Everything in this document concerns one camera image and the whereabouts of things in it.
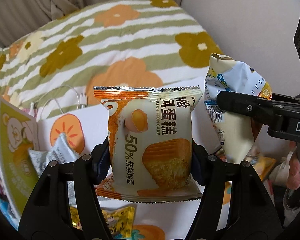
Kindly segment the right hand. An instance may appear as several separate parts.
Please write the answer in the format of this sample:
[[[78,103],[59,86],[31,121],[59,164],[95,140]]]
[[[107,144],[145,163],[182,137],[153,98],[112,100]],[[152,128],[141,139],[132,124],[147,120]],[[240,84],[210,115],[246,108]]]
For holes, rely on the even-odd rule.
[[[290,158],[289,173],[287,179],[287,187],[290,190],[296,190],[300,187],[300,162],[298,159],[297,144],[296,142],[290,141],[290,150],[293,150],[293,154]]]

